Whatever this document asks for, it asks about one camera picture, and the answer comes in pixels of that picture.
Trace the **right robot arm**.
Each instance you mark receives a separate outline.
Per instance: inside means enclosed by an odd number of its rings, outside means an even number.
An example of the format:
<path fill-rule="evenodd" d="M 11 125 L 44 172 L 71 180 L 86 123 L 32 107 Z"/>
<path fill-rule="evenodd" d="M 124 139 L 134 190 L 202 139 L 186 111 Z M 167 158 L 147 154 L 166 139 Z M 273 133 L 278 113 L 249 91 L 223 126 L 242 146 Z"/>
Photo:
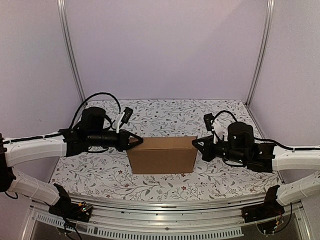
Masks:
<path fill-rule="evenodd" d="M 247 168 L 257 173 L 283 170 L 313 170 L 314 173 L 294 182 L 270 187 L 258 213 L 269 218 L 278 207 L 308 198 L 320 192 L 319 147 L 286 147 L 279 143 L 255 143 L 233 137 L 224 141 L 215 136 L 194 139 L 192 145 L 202 154 L 202 160 L 210 162 L 220 158 L 230 167 Z"/>

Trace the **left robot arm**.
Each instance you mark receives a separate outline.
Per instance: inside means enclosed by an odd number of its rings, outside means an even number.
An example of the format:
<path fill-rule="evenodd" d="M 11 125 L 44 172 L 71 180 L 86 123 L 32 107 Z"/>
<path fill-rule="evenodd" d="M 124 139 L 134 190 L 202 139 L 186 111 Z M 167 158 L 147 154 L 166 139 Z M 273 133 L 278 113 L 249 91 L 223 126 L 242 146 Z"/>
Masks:
<path fill-rule="evenodd" d="M 127 130 L 61 129 L 49 135 L 0 139 L 0 191 L 22 194 L 45 202 L 63 216 L 74 213 L 74 205 L 63 187 L 40 181 L 14 166 L 46 158 L 72 157 L 88 152 L 90 147 L 115 148 L 119 152 L 143 143 L 143 138 Z"/>

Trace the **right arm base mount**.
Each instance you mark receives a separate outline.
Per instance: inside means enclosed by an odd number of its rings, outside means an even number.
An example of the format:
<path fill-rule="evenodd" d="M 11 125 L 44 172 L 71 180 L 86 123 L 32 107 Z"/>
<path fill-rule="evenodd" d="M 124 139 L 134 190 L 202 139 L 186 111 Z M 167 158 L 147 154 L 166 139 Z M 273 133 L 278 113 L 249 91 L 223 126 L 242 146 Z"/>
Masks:
<path fill-rule="evenodd" d="M 277 202 L 277 191 L 280 185 L 270 187 L 262 203 L 245 206 L 241 209 L 241 216 L 245 223 L 273 218 L 271 222 L 263 222 L 257 225 L 258 230 L 264 235 L 275 234 L 279 228 L 285 209 Z"/>

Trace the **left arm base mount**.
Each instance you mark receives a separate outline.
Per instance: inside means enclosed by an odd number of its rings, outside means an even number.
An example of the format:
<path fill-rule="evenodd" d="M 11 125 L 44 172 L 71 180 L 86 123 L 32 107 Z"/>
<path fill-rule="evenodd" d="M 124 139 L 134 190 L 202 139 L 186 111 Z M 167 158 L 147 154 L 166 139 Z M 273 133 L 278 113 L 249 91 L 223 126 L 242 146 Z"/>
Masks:
<path fill-rule="evenodd" d="M 50 205 L 48 212 L 65 219 L 88 223 L 93 206 L 85 201 L 80 203 L 72 203 L 71 198 L 66 190 L 56 183 L 53 184 L 57 190 L 59 199 L 54 205 Z"/>

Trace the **brown cardboard box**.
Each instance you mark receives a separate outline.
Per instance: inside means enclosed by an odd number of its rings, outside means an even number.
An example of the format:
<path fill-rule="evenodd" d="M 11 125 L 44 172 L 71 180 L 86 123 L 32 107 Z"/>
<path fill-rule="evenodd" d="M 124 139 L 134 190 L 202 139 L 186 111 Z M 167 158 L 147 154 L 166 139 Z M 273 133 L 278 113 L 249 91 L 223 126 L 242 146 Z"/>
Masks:
<path fill-rule="evenodd" d="M 198 150 L 196 136 L 146 137 L 126 151 L 135 175 L 188 174 L 194 170 Z"/>

